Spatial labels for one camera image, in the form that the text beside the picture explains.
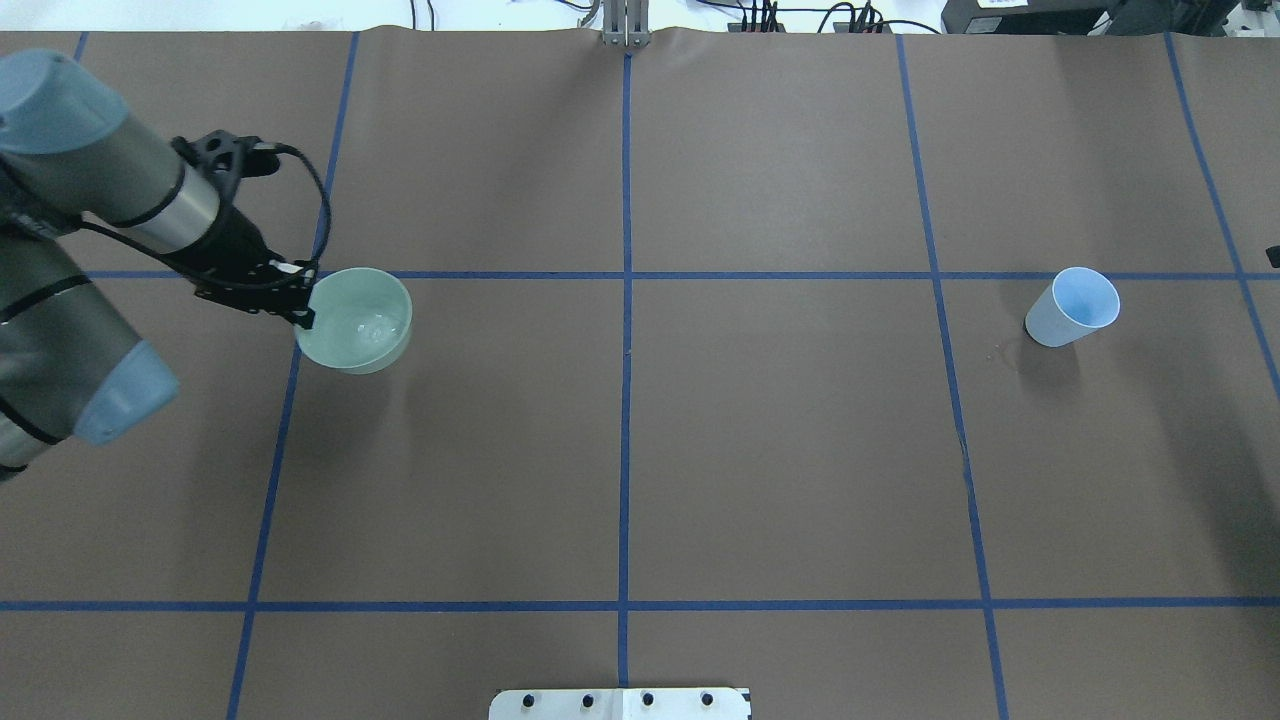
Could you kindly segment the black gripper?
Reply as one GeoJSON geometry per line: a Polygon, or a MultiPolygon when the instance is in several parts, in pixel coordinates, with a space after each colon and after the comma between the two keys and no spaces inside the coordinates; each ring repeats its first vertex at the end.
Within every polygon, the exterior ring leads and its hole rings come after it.
{"type": "Polygon", "coordinates": [[[210,231],[192,250],[195,296],[242,313],[288,319],[311,331],[316,259],[288,260],[271,251],[256,225],[210,231]]]}

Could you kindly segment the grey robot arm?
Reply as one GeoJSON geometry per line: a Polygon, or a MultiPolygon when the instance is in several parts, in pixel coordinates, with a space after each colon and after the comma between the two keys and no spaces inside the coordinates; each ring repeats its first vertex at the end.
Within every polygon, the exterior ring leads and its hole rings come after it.
{"type": "Polygon", "coordinates": [[[314,325],[325,242],[271,250],[236,202],[279,170],[288,143],[214,131],[163,138],[64,53],[1,65],[1,470],[10,480],[65,439],[106,445],[165,407],[179,383],[64,241],[92,232],[187,279],[195,296],[314,325]]]}

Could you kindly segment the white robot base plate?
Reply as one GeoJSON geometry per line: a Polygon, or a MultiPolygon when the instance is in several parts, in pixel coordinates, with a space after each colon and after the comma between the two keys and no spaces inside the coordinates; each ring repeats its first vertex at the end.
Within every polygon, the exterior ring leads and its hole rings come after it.
{"type": "Polygon", "coordinates": [[[489,719],[751,719],[750,691],[658,687],[502,691],[489,719]]]}

